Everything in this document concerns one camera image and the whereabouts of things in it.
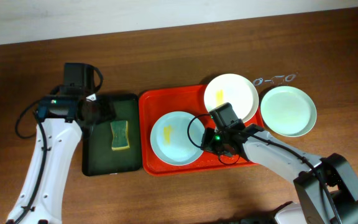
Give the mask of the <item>green and yellow sponge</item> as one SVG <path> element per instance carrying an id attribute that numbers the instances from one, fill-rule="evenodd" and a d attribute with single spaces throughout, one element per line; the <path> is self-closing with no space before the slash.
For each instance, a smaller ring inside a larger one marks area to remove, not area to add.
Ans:
<path id="1" fill-rule="evenodd" d="M 111 149 L 113 151 L 120 151 L 130 148 L 129 144 L 129 125 L 128 121 L 120 120 L 111 122 L 112 143 Z"/>

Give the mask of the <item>light blue plate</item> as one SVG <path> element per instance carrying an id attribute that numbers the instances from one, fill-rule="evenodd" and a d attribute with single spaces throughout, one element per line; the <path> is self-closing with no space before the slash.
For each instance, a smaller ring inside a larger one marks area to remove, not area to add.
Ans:
<path id="1" fill-rule="evenodd" d="M 203 153 L 201 145 L 205 127 L 194 115 L 174 111 L 160 117 L 150 134 L 150 144 L 155 155 L 173 166 L 195 162 Z"/>

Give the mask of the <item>pale green plate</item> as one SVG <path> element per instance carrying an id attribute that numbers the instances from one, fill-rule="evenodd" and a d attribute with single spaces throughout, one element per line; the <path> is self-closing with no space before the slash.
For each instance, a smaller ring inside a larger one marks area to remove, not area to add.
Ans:
<path id="1" fill-rule="evenodd" d="M 316 106 L 309 95 L 292 86 L 272 88 L 263 96 L 260 112 L 275 133 L 299 137 L 310 132 L 317 120 Z"/>

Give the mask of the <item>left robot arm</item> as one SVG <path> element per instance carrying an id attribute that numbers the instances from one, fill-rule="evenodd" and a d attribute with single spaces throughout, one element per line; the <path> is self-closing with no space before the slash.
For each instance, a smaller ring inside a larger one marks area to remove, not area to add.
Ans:
<path id="1" fill-rule="evenodd" d="M 83 131 L 115 115 L 112 106 L 97 96 L 103 80 L 95 66 L 66 63 L 62 84 L 29 105 L 37 123 L 34 153 L 7 223 L 62 222 L 65 184 Z"/>

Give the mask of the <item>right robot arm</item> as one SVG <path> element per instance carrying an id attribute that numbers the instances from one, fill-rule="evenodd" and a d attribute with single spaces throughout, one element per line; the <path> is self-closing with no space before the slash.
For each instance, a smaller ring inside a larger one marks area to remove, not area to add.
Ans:
<path id="1" fill-rule="evenodd" d="M 246 126 L 230 103 L 211 110 L 215 128 L 204 132 L 201 149 L 260 164 L 295 186 L 299 204 L 288 204 L 287 219 L 307 223 L 358 223 L 358 176 L 340 154 L 308 154 L 273 137 L 264 128 Z"/>

